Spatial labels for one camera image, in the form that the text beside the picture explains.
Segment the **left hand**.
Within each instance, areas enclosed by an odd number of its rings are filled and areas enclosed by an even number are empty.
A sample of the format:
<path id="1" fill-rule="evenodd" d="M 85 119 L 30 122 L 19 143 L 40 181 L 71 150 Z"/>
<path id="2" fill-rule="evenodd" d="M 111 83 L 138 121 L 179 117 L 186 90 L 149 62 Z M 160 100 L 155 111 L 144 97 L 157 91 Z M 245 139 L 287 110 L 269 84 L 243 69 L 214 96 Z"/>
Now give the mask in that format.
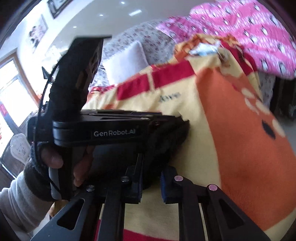
<path id="1" fill-rule="evenodd" d="M 77 187 L 86 179 L 93 162 L 94 147 L 86 147 L 82 159 L 73 169 L 73 184 Z M 57 147 L 49 143 L 39 143 L 31 147 L 31 159 L 27 162 L 23 175 L 25 183 L 36 197 L 43 201 L 53 201 L 49 180 L 49 168 L 60 169 L 63 159 Z"/>

